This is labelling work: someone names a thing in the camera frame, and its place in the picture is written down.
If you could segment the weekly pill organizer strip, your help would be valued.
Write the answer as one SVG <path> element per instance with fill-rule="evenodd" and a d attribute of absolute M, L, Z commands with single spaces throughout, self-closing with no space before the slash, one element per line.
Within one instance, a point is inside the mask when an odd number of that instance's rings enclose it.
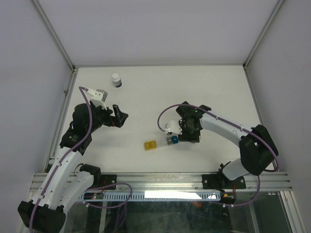
<path fill-rule="evenodd" d="M 147 142 L 144 142 L 144 149 L 146 151 L 159 149 L 161 147 L 172 146 L 179 143 L 178 136 L 169 135 L 161 137 L 158 139 L 153 139 Z"/>

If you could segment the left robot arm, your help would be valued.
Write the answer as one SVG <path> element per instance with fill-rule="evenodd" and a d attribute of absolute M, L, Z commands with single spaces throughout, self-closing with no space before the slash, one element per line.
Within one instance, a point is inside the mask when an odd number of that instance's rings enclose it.
<path fill-rule="evenodd" d="M 117 105 L 112 109 L 92 102 L 74 108 L 72 121 L 60 142 L 54 164 L 30 201 L 22 201 L 17 211 L 31 232 L 59 233 L 72 205 L 89 188 L 102 183 L 101 169 L 84 164 L 70 184 L 67 180 L 92 141 L 92 133 L 102 126 L 122 127 L 129 117 Z"/>

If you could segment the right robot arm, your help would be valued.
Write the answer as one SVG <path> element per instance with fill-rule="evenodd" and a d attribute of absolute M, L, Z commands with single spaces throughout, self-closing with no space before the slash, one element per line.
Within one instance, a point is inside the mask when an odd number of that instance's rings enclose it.
<path fill-rule="evenodd" d="M 201 132 L 209 131 L 237 147 L 238 158 L 221 164 L 210 184 L 217 189 L 230 187 L 234 181 L 247 174 L 259 176 L 262 172 L 275 172 L 268 166 L 277 161 L 278 150 L 267 128 L 261 124 L 255 127 L 244 126 L 218 115 L 210 107 L 195 107 L 188 102 L 177 109 L 179 141 L 199 143 Z"/>

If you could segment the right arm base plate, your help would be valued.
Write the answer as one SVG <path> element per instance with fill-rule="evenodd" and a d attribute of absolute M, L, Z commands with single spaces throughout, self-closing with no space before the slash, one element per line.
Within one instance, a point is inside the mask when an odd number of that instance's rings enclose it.
<path fill-rule="evenodd" d="M 218 174 L 203 174 L 202 176 L 203 189 L 215 189 L 224 192 L 225 189 L 246 189 L 246 183 L 243 176 L 234 180 L 229 180 Z"/>

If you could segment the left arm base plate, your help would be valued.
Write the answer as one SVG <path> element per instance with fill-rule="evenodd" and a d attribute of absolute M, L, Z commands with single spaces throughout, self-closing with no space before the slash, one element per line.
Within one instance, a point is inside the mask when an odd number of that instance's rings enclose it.
<path fill-rule="evenodd" d="M 103 186 L 116 184 L 117 183 L 117 174 L 101 174 L 101 176 L 95 178 L 95 181 L 93 182 L 93 185 L 89 188 L 99 188 L 102 187 L 102 190 L 115 190 L 115 186 L 111 186 L 108 188 L 103 188 Z"/>

